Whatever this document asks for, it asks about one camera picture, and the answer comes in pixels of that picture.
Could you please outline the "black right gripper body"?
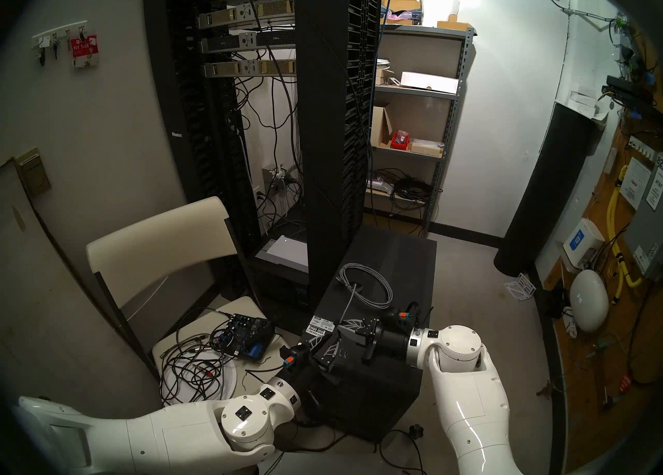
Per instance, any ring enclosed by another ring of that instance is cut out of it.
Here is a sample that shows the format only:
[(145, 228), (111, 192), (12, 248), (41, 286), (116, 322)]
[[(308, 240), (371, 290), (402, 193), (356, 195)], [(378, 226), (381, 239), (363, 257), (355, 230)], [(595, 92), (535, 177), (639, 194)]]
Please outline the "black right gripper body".
[(407, 321), (391, 327), (377, 318), (363, 319), (359, 336), (365, 339), (364, 348), (374, 347), (374, 355), (405, 361), (413, 329), (414, 324)]

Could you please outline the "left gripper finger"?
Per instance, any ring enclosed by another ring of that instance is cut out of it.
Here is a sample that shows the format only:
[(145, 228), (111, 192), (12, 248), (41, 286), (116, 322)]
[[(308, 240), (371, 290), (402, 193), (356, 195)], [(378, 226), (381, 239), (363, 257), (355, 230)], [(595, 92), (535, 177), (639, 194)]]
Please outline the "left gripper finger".
[(337, 330), (335, 333), (338, 349), (332, 361), (332, 372), (359, 372), (360, 345), (359, 336), (351, 330)]
[(342, 348), (343, 328), (336, 328), (333, 333), (329, 333), (323, 337), (322, 346), (320, 346), (319, 354), (346, 354)]

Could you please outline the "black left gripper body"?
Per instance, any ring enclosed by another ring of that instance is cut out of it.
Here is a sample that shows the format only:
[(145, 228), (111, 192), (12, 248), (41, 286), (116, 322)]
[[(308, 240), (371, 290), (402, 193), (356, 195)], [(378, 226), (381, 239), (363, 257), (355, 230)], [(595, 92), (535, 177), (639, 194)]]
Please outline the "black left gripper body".
[(303, 376), (313, 378), (315, 376), (331, 376), (332, 361), (335, 354), (319, 354), (322, 339), (304, 339), (303, 345), (307, 347), (308, 357), (304, 364)]

